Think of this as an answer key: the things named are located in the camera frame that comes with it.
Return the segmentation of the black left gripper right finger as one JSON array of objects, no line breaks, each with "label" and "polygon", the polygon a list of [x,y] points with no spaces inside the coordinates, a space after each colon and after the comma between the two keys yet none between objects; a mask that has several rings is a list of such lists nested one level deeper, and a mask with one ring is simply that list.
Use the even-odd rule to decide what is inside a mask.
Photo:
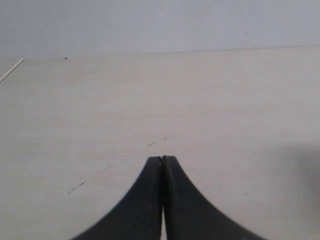
[{"label": "black left gripper right finger", "polygon": [[169,240],[260,240],[212,205],[188,178],[175,156],[162,161],[162,206]]}]

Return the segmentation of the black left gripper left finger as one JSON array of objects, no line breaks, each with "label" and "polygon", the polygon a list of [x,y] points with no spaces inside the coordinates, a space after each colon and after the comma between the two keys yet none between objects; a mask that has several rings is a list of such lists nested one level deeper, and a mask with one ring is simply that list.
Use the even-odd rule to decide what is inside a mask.
[{"label": "black left gripper left finger", "polygon": [[146,160],[124,197],[75,240],[159,240],[162,231],[161,157]]}]

